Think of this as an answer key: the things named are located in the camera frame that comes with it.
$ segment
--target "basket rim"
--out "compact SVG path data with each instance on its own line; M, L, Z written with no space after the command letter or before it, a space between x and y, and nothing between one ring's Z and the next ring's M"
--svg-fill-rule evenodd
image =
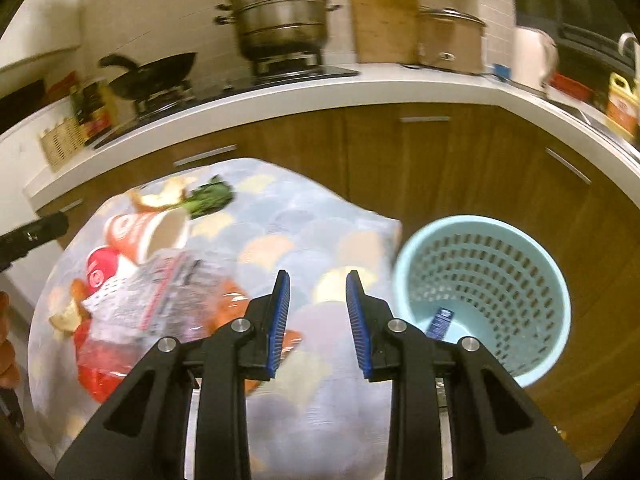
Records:
M543 377L549 370L551 370L556 362L558 362L558 359L560 358L560 355L562 354L562 351L566 346L566 342L569 339L569 330L571 328L571 300L569 297L569 290L564 280L564 276L562 275L558 264L556 264L556 261L546 251L546 249L537 241L535 241L531 236L527 235L524 231L521 231L520 229L507 224L506 222L478 215L448 216L446 218L441 218L425 225L425 227L415 232L411 236L411 238L409 238L408 242L404 245L404 247L402 247L402 250L398 254L398 259L396 260L396 265L394 267L393 273L393 289L394 297L396 298L396 309L399 314L398 317L401 317L414 326L416 325L414 314L409 308L409 295L406 287L406 282L409 275L412 256L418 250L422 242L444 226L466 222L480 222L484 224L491 224L506 229L517 236L520 236L540 252L542 257L551 266L551 269L553 270L556 279L558 280L560 295L562 299L562 326L560 327L558 340L555 342L549 355L546 356L535 368L533 368L533 370L513 377L516 382L524 388L525 386L529 386Z

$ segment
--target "drawer handle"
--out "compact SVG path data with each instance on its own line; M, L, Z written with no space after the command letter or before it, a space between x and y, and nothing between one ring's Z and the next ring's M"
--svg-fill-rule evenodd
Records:
M73 208L78 207L83 202L84 202L84 198L79 198L78 200L75 200L71 204L67 204L64 207L61 207L60 211L62 211L63 213L66 213L67 211L71 211Z
M216 148L215 150L211 150L210 152L203 152L197 155L188 156L187 158L181 158L180 160L176 160L174 162L174 168L179 168L180 166L184 166L185 164L191 164L192 162L202 160L203 158L209 158L210 156L222 155L223 153L232 152L237 148L237 144L231 144L229 146L225 146L224 148Z
M448 123L451 117L442 116L425 116L425 117L400 117L401 123Z
M564 160L564 158L562 158L560 155L558 155L554 150L552 150L551 148L546 148L545 149L546 152L551 155L555 160L557 160L558 162L560 162L560 164L562 164L565 168L567 168L568 170L570 170L571 172L573 172L574 174L576 174L577 176L579 176L583 181L585 181L587 184L591 183L591 179L586 176L583 172L581 172L578 168L576 168L573 164L571 164L569 161Z

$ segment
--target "backsplash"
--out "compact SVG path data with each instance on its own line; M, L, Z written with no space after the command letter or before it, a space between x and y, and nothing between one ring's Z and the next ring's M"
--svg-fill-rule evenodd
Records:
M82 47L80 71L85 76L113 78L118 68L99 69L97 61L119 52L140 63L180 52L196 51L190 73L196 88L211 86L224 78L248 73L249 63L236 47L233 25L217 26L215 6L226 0L84 0L81 11ZM329 13L330 40L324 59L328 64L355 62L349 0ZM431 7L455 7L478 15L487 24L487 61L509 64L513 0L420 0Z

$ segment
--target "sink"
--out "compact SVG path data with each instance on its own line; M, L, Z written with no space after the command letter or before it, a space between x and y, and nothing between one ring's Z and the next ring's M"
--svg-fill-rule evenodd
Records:
M564 113L571 115L571 117L573 117L574 119L578 119L582 124L585 124L592 130L594 130L597 134L599 134L600 137L603 137L607 142L621 150L636 164L640 164L640 152L638 151L638 149L630 142L628 142L628 140L623 139L623 137L621 137L619 134L609 130L600 121L589 117L582 110L580 110L580 108L576 108L566 103L561 103L560 101L554 101L553 99L544 100L549 104L560 108Z

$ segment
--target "red paper cup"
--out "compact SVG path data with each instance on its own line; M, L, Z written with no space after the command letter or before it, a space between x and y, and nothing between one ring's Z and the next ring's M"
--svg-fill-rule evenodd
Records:
M181 207L156 213L116 215L104 225L107 243L135 264L159 249L183 248L189 237L189 214Z
M113 276L130 276L135 266L120 252L109 246L94 249L86 260L86 281L89 294L99 290Z

